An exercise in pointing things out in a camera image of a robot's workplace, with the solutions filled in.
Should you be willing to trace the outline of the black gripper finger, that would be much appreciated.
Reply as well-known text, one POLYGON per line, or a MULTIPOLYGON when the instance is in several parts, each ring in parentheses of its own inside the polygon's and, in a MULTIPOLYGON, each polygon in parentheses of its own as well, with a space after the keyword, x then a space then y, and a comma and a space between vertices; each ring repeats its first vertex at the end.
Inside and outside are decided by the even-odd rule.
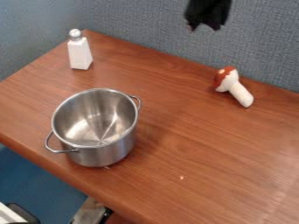
POLYGON ((189 0, 185 10, 184 19, 187 25, 193 32, 201 23, 204 17, 204 11, 208 8, 208 0, 189 0))
POLYGON ((212 6, 209 7, 205 25, 213 31, 217 31, 225 24, 229 17, 231 5, 232 0, 215 0, 212 6))

